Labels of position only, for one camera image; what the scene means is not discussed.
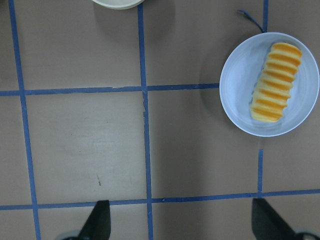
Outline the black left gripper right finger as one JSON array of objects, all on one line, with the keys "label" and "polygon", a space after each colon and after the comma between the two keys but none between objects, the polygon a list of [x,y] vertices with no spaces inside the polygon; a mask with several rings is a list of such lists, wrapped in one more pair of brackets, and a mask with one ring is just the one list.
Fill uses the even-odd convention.
[{"label": "black left gripper right finger", "polygon": [[303,240],[264,198],[254,198],[251,208],[251,228],[257,240]]}]

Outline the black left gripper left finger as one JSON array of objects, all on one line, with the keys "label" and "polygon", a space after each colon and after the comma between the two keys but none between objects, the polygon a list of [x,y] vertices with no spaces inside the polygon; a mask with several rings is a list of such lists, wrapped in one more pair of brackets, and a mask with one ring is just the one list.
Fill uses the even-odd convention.
[{"label": "black left gripper left finger", "polygon": [[77,237],[80,240],[108,240],[110,235],[110,202],[108,200],[99,200]]}]

